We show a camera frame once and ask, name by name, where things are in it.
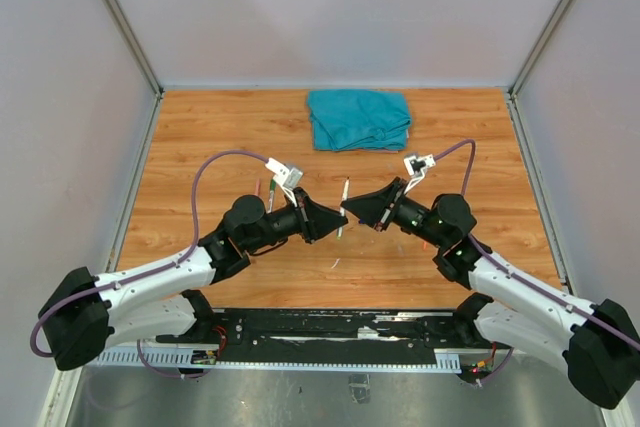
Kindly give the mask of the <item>white pen yellow-green tip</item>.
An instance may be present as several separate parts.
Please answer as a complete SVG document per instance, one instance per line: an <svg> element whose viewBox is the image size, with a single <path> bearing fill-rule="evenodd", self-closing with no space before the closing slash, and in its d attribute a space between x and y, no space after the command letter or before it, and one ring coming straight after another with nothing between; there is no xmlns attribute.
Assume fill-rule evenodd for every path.
<svg viewBox="0 0 640 427"><path fill-rule="evenodd" d="M347 177L347 178L345 179L344 186L343 186L343 191L342 191L342 195L341 195L341 202L342 202L342 201L347 200L347 198L348 198L348 194L349 194L349 187L350 187L350 178L349 178L349 177ZM341 216L343 217L343 219L346 221L346 220L347 220L347 219L346 219L346 211L345 211L345 209L342 207L342 205L340 205L340 209L339 209L339 211L340 211L340 214L341 214ZM343 224L342 226L340 226L340 227L337 229L337 232L336 232L336 238L337 238L338 240L340 240L340 239L342 238L343 231L344 231L344 226L345 226L345 225L346 225L346 224Z"/></svg>

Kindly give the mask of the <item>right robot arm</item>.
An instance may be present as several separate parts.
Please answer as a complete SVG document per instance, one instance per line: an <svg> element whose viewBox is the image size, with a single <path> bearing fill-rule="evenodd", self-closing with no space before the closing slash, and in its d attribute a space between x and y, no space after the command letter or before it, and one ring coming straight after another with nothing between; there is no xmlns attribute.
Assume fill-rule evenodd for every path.
<svg viewBox="0 0 640 427"><path fill-rule="evenodd" d="M471 291L457 309L455 339L521 350L556 368L593 404L612 410L639 380L639 334L619 303L595 303L518 269L479 242L477 221L461 194L441 194L426 207L405 193L402 179L345 199L342 208L369 227L390 224L436 247L443 277Z"/></svg>

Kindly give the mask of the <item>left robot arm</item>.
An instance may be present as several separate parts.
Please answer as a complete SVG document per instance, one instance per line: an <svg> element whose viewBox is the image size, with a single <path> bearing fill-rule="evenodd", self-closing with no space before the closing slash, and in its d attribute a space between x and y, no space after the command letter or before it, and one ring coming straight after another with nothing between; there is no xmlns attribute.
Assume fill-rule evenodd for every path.
<svg viewBox="0 0 640 427"><path fill-rule="evenodd" d="M292 236L313 244L347 223L339 211L314 202L301 188L286 205L267 211L248 194L235 200L218 227L195 245L129 270L93 275L68 272L38 314L49 356L61 371L82 367L104 350L156 336L200 343L214 330L199 288L229 279Z"/></svg>

